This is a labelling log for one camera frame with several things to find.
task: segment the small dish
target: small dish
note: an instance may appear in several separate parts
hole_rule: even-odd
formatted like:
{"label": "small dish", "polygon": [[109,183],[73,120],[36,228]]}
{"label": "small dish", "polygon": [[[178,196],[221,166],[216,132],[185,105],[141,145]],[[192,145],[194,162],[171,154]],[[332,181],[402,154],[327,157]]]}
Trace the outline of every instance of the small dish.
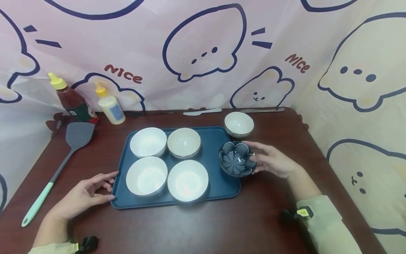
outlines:
{"label": "small dish", "polygon": [[130,141],[131,152],[138,158],[160,157],[166,149],[167,137],[163,130],[150,127],[138,131]]}
{"label": "small dish", "polygon": [[208,186],[209,174],[197,161],[181,161],[169,172],[168,189],[178,201],[197,200],[206,192]]}
{"label": "small dish", "polygon": [[158,157],[149,156],[139,159],[131,165],[125,177],[128,190],[137,196],[157,193],[166,182],[168,167]]}
{"label": "small dish", "polygon": [[200,150],[199,134],[189,128],[180,128],[169,135],[168,149],[173,156],[179,159],[190,159]]}
{"label": "small dish", "polygon": [[233,177],[249,176],[257,167],[257,163],[250,160],[254,152],[242,142],[230,141],[225,143],[218,153],[221,169]]}
{"label": "small dish", "polygon": [[254,121],[245,113],[231,112],[224,119],[224,126],[230,136],[239,139],[251,133],[254,129]]}

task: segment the brown table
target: brown table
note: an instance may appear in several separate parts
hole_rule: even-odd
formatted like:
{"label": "brown table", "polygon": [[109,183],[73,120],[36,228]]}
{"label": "brown table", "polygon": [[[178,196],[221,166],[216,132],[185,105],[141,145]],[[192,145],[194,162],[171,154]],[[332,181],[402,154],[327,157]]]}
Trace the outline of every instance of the brown table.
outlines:
{"label": "brown table", "polygon": [[[132,131],[150,126],[222,126],[231,111],[198,117],[127,115],[126,122],[118,126],[100,114],[92,141],[73,155],[36,217],[21,228],[24,215],[69,152],[63,125],[0,217],[1,253],[27,253],[47,211],[73,186],[98,173],[117,170],[125,139]],[[286,109],[283,113],[257,113],[251,117],[255,128],[248,139],[272,144],[304,166],[336,205],[363,253],[385,253],[296,112]],[[310,253],[298,225],[279,219],[283,209],[294,207],[285,181],[261,172],[241,182],[237,197],[193,206],[129,210],[116,210],[110,204],[95,207],[73,221],[71,233],[77,241],[98,236],[100,243],[95,253]]]}

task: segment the spatula handle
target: spatula handle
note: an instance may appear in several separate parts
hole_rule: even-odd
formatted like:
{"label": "spatula handle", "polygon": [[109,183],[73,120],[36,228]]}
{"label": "spatula handle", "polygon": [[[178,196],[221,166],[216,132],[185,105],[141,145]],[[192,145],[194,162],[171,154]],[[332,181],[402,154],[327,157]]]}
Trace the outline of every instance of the spatula handle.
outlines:
{"label": "spatula handle", "polygon": [[50,182],[55,182],[56,181],[56,179],[58,178],[58,176],[62,172],[64,166],[66,165],[68,160],[71,158],[72,154],[74,154],[74,152],[76,152],[76,150],[77,150],[77,148],[71,149],[71,151],[66,156],[65,160],[63,160],[63,162],[60,164],[59,168],[56,170],[55,174],[52,176]]}
{"label": "spatula handle", "polygon": [[54,185],[53,182],[49,182],[47,186],[42,190],[41,194],[35,200],[35,202],[32,204],[31,208],[28,210],[27,214],[25,215],[23,222],[21,223],[21,227],[26,227],[35,217],[37,214],[38,210],[41,208],[42,203],[44,203],[44,200],[48,196],[48,193],[51,191],[52,186]]}

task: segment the hand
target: hand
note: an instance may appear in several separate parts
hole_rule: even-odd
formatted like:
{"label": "hand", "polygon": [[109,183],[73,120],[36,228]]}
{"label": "hand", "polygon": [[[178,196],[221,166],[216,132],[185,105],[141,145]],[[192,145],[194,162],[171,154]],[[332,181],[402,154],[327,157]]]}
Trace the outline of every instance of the hand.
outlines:
{"label": "hand", "polygon": [[273,146],[250,141],[243,141],[243,143],[265,153],[265,155],[256,154],[250,157],[251,160],[257,162],[253,174],[259,171],[268,171],[278,177],[287,178],[293,170],[301,167]]}
{"label": "hand", "polygon": [[115,199],[113,195],[102,195],[95,192],[100,188],[105,188],[111,192],[111,184],[114,183],[117,174],[118,171],[98,174],[90,179],[80,181],[49,213],[61,219],[69,220],[91,206],[104,204]]}

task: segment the bottle label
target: bottle label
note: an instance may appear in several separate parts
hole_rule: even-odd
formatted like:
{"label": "bottle label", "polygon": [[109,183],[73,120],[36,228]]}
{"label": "bottle label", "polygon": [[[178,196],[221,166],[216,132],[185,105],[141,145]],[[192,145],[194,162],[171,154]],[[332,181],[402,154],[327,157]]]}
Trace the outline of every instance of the bottle label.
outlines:
{"label": "bottle label", "polygon": [[120,105],[118,103],[114,107],[109,108],[109,110],[113,114],[116,121],[119,121],[124,117],[124,113],[121,110]]}
{"label": "bottle label", "polygon": [[90,109],[87,103],[83,103],[79,107],[66,110],[72,116],[74,116],[78,122],[89,122],[93,118],[97,118],[97,115]]}

